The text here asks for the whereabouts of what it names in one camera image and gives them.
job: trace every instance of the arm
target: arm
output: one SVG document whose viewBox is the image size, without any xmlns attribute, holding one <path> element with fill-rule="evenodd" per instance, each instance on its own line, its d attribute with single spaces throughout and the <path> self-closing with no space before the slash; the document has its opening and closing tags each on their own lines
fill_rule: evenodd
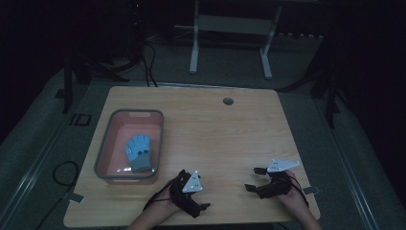
<svg viewBox="0 0 406 230">
<path fill-rule="evenodd" d="M 286 173 L 295 178 L 295 174 L 290 171 Z M 291 179 L 292 183 L 297 184 L 296 180 Z M 313 217 L 304 199 L 299 191 L 292 188 L 287 195 L 278 195 L 278 199 L 283 206 L 301 223 L 304 230 L 321 230 L 322 227 Z"/>
<path fill-rule="evenodd" d="M 177 213 L 180 208 L 177 207 L 170 199 L 169 188 L 166 188 L 159 194 L 143 213 L 132 221 L 127 230 L 149 230 L 154 226 L 164 222 L 173 214 Z"/>
</svg>

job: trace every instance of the table top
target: table top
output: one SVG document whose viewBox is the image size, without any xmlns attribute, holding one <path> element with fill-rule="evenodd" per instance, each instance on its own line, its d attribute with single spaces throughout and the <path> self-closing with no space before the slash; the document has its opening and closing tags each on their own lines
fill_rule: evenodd
<svg viewBox="0 0 406 230">
<path fill-rule="evenodd" d="M 230 98 L 232 105 L 223 100 Z M 110 115 L 118 109 L 158 109 L 163 112 L 158 180 L 152 185 L 109 185 L 94 173 Z M 254 174 L 272 159 L 302 163 L 273 90 L 232 88 L 111 88 L 84 160 L 75 193 L 64 218 L 68 227 L 126 226 L 143 210 L 149 198 L 181 170 L 198 170 L 204 191 L 192 196 L 212 203 L 200 217 L 184 212 L 163 225 L 288 221 L 293 218 L 275 198 L 259 199 L 244 184 L 269 183 Z M 309 186 L 303 164 L 291 169 L 303 188 Z M 320 211 L 314 195 L 307 195 L 310 211 Z"/>
</svg>

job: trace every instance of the metal stand leg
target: metal stand leg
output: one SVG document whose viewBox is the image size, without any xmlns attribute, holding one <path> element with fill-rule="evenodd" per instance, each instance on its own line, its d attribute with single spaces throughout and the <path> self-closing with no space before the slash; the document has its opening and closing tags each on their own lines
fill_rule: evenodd
<svg viewBox="0 0 406 230">
<path fill-rule="evenodd" d="M 260 60 L 262 61 L 263 74 L 266 79 L 272 79 L 271 67 L 269 66 L 268 51 L 271 46 L 272 38 L 275 35 L 276 25 L 278 24 L 279 17 L 281 15 L 282 7 L 278 7 L 274 17 L 274 23 L 271 25 L 268 33 L 268 39 L 263 48 L 259 49 Z"/>
<path fill-rule="evenodd" d="M 63 106 L 63 114 L 66 114 L 73 102 L 73 88 L 72 88 L 72 67 L 71 67 L 71 60 L 69 57 L 65 59 L 65 66 L 64 66 L 64 89 L 63 89 L 63 98 L 64 98 L 64 106 Z"/>
<path fill-rule="evenodd" d="M 197 61 L 199 58 L 199 1 L 194 1 L 194 28 L 193 28 L 193 48 L 192 48 L 192 58 L 191 58 L 191 67 L 189 72 L 195 74 L 197 72 Z"/>
</svg>

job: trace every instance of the plastic container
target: plastic container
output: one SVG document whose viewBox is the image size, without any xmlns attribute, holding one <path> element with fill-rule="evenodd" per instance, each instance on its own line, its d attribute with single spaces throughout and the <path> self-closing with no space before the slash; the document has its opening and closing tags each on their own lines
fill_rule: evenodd
<svg viewBox="0 0 406 230">
<path fill-rule="evenodd" d="M 115 111 L 110 117 L 96 159 L 94 168 L 96 175 L 108 184 L 153 184 L 158 178 L 163 126 L 164 114 L 159 110 Z M 144 134 L 150 138 L 151 169 L 133 172 L 125 153 L 125 146 L 138 134 Z"/>
</svg>

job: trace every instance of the glove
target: glove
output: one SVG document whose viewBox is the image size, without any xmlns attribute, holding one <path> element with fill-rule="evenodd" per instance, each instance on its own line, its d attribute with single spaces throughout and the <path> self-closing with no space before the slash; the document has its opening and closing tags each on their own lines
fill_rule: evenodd
<svg viewBox="0 0 406 230">
<path fill-rule="evenodd" d="M 133 172 L 146 171 L 151 168 L 149 141 L 149 136 L 139 134 L 127 142 L 125 153 Z"/>
</svg>

